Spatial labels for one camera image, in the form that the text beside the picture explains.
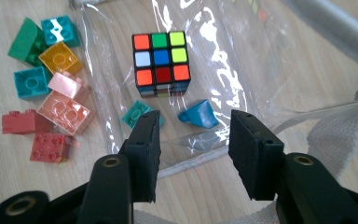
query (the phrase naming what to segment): orange sticker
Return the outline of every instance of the orange sticker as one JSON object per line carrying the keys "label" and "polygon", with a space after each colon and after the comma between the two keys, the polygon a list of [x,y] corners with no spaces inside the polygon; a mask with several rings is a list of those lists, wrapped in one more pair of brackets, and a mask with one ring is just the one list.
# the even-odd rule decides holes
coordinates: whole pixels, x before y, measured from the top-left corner
{"label": "orange sticker", "polygon": [[189,80],[190,74],[188,73],[188,66],[186,64],[184,65],[176,65],[173,67],[173,75],[175,77],[175,80]]}
{"label": "orange sticker", "polygon": [[135,35],[133,37],[133,44],[136,49],[149,49],[149,35]]}
{"label": "orange sticker", "polygon": [[140,70],[136,72],[138,86],[147,86],[153,84],[152,71]]}

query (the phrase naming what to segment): pink lego brick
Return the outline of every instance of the pink lego brick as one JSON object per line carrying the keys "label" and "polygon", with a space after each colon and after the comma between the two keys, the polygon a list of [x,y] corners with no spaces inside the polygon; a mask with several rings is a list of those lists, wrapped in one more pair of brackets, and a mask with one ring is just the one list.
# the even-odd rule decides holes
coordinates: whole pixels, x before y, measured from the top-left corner
{"label": "pink lego brick", "polygon": [[85,106],[57,91],[52,91],[48,95],[37,112],[70,135],[82,133],[94,114]]}
{"label": "pink lego brick", "polygon": [[37,133],[30,161],[60,163],[67,161],[72,140],[62,133]]}
{"label": "pink lego brick", "polygon": [[2,133],[27,134],[49,132],[51,122],[36,113],[34,109],[10,111],[2,116]]}
{"label": "pink lego brick", "polygon": [[48,87],[82,105],[87,101],[90,95],[89,84],[66,72],[62,74],[56,72],[49,82]]}

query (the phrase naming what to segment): salmon lego brick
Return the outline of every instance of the salmon lego brick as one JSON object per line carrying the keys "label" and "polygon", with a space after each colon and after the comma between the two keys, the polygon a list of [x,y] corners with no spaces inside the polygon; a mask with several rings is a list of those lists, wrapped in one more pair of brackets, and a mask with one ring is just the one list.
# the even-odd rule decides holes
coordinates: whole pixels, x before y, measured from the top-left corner
{"label": "salmon lego brick", "polygon": [[48,87],[80,104],[84,104],[90,95],[90,85],[69,73],[55,73]]}
{"label": "salmon lego brick", "polygon": [[69,158],[71,137],[62,133],[37,133],[30,161],[60,163]]}
{"label": "salmon lego brick", "polygon": [[39,59],[52,74],[68,72],[74,75],[83,67],[83,64],[63,42],[58,42],[48,48],[39,55]]}
{"label": "salmon lego brick", "polygon": [[2,133],[27,134],[50,130],[51,122],[36,113],[34,109],[28,109],[24,113],[10,111],[2,116]]}
{"label": "salmon lego brick", "polygon": [[37,111],[70,135],[82,133],[94,113],[73,99],[52,91]]}

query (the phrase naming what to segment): transparent pink lego brick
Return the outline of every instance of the transparent pink lego brick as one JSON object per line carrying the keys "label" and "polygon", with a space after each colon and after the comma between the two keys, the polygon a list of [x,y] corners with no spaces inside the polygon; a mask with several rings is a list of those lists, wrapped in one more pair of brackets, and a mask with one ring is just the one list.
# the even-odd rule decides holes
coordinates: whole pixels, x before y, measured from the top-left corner
{"label": "transparent pink lego brick", "polygon": [[48,87],[80,104],[84,104],[90,95],[90,86],[80,78],[72,77],[69,73],[56,72]]}
{"label": "transparent pink lego brick", "polygon": [[48,95],[37,112],[71,135],[82,133],[93,116],[85,106],[57,91]]}

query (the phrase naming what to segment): teal lego brick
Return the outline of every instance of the teal lego brick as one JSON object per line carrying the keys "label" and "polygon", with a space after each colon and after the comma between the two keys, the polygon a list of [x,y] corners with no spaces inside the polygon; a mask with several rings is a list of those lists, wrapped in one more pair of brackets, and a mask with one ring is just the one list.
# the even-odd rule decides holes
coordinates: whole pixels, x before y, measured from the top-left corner
{"label": "teal lego brick", "polygon": [[43,20],[41,23],[48,46],[52,46],[60,41],[65,43],[69,48],[79,46],[76,28],[68,16]]}
{"label": "teal lego brick", "polygon": [[[145,113],[152,111],[153,108],[149,105],[146,105],[140,101],[135,101],[133,105],[130,107],[129,111],[124,115],[121,120],[124,121],[130,128],[133,128],[138,121],[138,119]],[[159,117],[159,127],[164,125],[164,119]]]}
{"label": "teal lego brick", "polygon": [[47,48],[42,29],[31,19],[25,18],[7,55],[32,66],[40,66],[43,64],[38,56]]}
{"label": "teal lego brick", "polygon": [[48,83],[52,74],[43,66],[15,72],[13,77],[17,96],[22,100],[36,100],[51,92]]}

